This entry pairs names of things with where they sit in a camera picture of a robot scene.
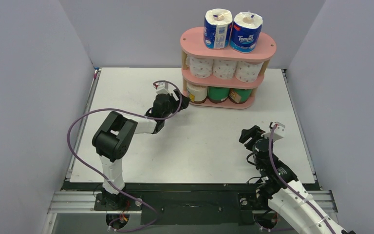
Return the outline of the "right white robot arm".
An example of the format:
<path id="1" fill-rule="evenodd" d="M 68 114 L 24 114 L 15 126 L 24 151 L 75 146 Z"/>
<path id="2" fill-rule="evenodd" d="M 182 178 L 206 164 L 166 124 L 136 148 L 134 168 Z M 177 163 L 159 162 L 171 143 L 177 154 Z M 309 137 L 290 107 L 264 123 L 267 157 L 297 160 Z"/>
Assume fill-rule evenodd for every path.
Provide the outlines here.
<path id="1" fill-rule="evenodd" d="M 299 234 L 347 234 L 314 200 L 297 175 L 273 152 L 285 136 L 285 126 L 271 122 L 267 131 L 255 125 L 243 129 L 239 142 L 249 150 L 261 178 L 255 201 L 281 216 Z"/>

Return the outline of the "beige brown paper roll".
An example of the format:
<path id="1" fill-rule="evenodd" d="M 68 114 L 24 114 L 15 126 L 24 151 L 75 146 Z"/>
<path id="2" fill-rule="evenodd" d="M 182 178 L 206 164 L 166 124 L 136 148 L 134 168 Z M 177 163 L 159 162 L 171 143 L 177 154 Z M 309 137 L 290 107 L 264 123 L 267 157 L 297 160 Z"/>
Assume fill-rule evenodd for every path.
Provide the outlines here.
<path id="1" fill-rule="evenodd" d="M 208 87 L 187 83 L 187 93 L 192 103 L 204 103 L 207 99 Z"/>

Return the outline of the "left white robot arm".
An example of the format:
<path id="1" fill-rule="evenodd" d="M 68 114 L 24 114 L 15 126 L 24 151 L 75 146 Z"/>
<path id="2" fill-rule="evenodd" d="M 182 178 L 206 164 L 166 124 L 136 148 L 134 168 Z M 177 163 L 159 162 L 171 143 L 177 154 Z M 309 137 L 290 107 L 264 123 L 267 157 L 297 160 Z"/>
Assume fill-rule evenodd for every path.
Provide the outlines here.
<path id="1" fill-rule="evenodd" d="M 156 134 L 162 130 L 165 120 L 172 114 L 188 107 L 190 98 L 174 90 L 174 94 L 157 94 L 143 117 L 129 118 L 111 111 L 92 139 L 92 145 L 100 156 L 103 174 L 102 196 L 115 210 L 126 203 L 122 158 L 129 149 L 135 134 Z"/>

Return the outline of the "pink three-tier shelf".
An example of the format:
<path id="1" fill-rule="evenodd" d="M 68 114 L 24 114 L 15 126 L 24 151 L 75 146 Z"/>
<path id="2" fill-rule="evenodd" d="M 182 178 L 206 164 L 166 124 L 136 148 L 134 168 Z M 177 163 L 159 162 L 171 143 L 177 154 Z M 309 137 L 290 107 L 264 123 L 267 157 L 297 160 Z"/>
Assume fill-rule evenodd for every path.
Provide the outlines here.
<path id="1" fill-rule="evenodd" d="M 213 103 L 206 100 L 203 103 L 197 103 L 197 106 L 220 107 L 229 109 L 246 109 L 250 107 L 255 101 L 255 93 L 257 88 L 264 80 L 264 74 L 267 66 L 277 50 L 276 42 L 266 33 L 262 32 L 259 36 L 255 49 L 250 53 L 241 53 L 226 47 L 223 49 L 209 49 L 204 44 L 204 28 L 195 27 L 186 30 L 180 37 L 180 45 L 182 49 L 182 77 L 183 77 L 183 91 L 187 91 L 187 83 L 208 86 L 208 87 L 223 87 L 223 88 L 238 88 L 252 90 L 252 93 L 247 102 L 243 104 L 234 104 L 230 100 L 221 103 Z M 207 78 L 197 78 L 191 74 L 189 67 L 185 64 L 187 56 L 192 56 L 200 59 L 222 59 L 234 61 L 246 61 L 254 64 L 261 64 L 261 70 L 253 82 L 239 81 L 236 77 L 232 79 L 220 79 L 214 75 Z"/>

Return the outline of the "blue paper roll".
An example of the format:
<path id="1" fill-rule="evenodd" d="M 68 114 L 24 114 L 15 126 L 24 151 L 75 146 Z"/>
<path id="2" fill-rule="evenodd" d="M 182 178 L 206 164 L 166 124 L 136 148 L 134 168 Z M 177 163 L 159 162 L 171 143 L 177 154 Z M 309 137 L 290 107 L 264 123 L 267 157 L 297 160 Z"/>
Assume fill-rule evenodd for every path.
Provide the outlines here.
<path id="1" fill-rule="evenodd" d="M 204 20 L 204 43 L 210 49 L 228 46 L 233 17 L 229 10 L 216 8 L 208 10 Z"/>

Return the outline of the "green brown roll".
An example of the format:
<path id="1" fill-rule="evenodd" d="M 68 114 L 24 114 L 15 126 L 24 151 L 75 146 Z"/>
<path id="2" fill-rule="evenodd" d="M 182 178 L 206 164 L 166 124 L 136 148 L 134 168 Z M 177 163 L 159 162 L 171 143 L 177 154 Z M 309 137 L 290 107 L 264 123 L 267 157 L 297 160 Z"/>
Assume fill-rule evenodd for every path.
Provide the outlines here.
<path id="1" fill-rule="evenodd" d="M 229 88 L 211 86 L 208 88 L 207 97 L 213 103 L 221 103 L 227 99 L 229 91 Z"/>
<path id="2" fill-rule="evenodd" d="M 247 102 L 251 96 L 253 89 L 237 89 L 231 88 L 229 91 L 229 99 L 236 104 L 242 104 Z"/>

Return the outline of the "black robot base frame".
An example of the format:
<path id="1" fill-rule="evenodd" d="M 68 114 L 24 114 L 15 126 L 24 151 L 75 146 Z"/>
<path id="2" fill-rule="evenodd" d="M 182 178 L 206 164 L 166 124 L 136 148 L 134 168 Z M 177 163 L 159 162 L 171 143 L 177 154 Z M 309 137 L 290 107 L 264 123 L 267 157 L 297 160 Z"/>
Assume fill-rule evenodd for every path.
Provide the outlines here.
<path id="1" fill-rule="evenodd" d="M 147 231 L 155 225 L 256 226 L 290 230 L 283 217 L 256 200 L 252 184 L 129 183 L 121 202 L 107 199 L 100 183 L 65 181 L 55 192 L 49 214 L 96 215 L 109 231 Z"/>

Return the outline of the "floral white paper roll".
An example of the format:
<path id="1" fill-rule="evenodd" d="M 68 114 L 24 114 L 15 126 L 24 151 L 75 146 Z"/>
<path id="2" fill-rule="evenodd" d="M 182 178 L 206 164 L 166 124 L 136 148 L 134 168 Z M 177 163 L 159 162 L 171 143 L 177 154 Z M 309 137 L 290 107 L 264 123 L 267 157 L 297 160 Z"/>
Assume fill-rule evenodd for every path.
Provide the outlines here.
<path id="1" fill-rule="evenodd" d="M 237 67 L 237 61 L 215 59 L 212 74 L 219 79 L 233 79 Z"/>

